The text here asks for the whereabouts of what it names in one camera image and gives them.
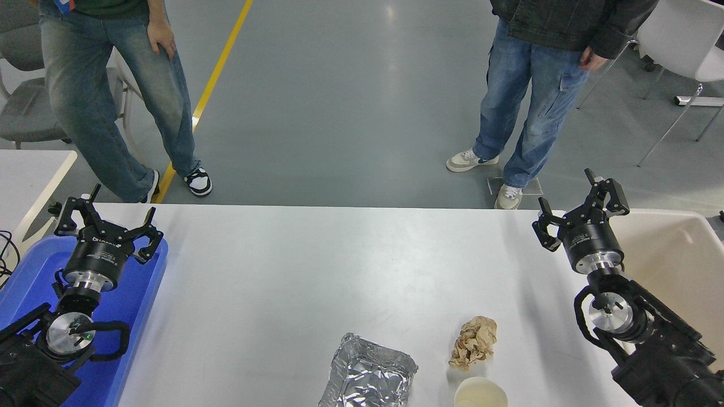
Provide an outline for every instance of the blue plastic tray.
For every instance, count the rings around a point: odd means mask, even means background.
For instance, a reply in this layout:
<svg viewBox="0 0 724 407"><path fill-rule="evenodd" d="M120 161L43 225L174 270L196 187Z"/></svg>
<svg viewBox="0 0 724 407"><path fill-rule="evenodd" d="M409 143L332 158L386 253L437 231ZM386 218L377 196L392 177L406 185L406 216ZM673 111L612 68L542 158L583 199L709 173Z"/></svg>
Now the blue plastic tray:
<svg viewBox="0 0 724 407"><path fill-rule="evenodd" d="M28 250L0 291L0 329L42 303L50 303L51 310L55 310L58 298L51 284L55 282L55 271L65 267L75 243L74 237L49 236ZM145 238L136 241L136 247L146 245L148 240ZM118 404L143 326L164 275L168 250L168 243L163 240L153 258L143 266L133 258L128 259L118 288L101 294L101 303L93 312L93 320L126 322L131 328L128 352L115 361L86 362L76 372L82 384L63 403L63 407L115 407ZM98 332L93 341L96 352L114 352L118 349L118 338L118 332Z"/></svg>

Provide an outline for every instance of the paper cup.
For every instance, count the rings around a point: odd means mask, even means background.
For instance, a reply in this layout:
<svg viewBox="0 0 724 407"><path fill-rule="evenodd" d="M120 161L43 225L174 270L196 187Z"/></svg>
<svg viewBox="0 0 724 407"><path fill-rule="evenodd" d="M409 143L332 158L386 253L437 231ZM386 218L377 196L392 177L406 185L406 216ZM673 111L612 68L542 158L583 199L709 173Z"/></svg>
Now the paper cup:
<svg viewBox="0 0 724 407"><path fill-rule="evenodd" d="M490 380L470 377L455 391L455 407L508 407L508 397Z"/></svg>

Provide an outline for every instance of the black jacket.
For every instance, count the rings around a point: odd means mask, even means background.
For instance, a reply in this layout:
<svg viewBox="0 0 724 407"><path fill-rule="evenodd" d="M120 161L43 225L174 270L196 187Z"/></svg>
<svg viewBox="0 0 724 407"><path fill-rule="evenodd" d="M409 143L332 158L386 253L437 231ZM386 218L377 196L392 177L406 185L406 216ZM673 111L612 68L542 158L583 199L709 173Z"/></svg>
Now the black jacket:
<svg viewBox="0 0 724 407"><path fill-rule="evenodd" d="M616 58L658 0L490 0L508 35L540 46Z"/></svg>

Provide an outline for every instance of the white tabletop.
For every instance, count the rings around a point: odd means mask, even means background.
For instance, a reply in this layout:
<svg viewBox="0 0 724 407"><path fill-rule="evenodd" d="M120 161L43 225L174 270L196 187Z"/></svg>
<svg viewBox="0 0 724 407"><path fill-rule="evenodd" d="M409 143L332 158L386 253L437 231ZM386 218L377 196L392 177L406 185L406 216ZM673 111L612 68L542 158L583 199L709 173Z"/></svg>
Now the white tabletop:
<svg viewBox="0 0 724 407"><path fill-rule="evenodd" d="M147 207L96 204L127 227ZM158 205L168 264L119 406L316 406L346 332L413 357L409 407L451 406L474 375L498 383L512 407L635 406L610 377L613 360L576 327L585 277L563 251L540 247L535 219ZM447 360L476 315L497 321L498 342L463 373Z"/></svg>
<svg viewBox="0 0 724 407"><path fill-rule="evenodd" d="M0 150L0 230L19 243L77 157L75 151Z"/></svg>

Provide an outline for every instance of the person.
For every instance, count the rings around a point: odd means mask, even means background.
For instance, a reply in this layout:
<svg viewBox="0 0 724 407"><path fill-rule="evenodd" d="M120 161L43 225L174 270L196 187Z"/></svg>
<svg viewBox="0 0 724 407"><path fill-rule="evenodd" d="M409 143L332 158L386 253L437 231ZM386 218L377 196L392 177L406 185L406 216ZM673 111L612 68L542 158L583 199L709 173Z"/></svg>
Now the person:
<svg viewBox="0 0 724 407"><path fill-rule="evenodd" d="M150 202L159 172L130 154L115 125L106 64L118 49L138 82L176 173L207 196L191 107L163 0L29 0L39 8L51 106L99 180L124 202Z"/></svg>
<svg viewBox="0 0 724 407"><path fill-rule="evenodd" d="M489 54L488 91L473 148L454 155L453 172L494 165L531 102L513 155L503 168L496 209L517 209L521 190L548 159L566 115L591 71L616 58L658 0L491 0L499 17Z"/></svg>

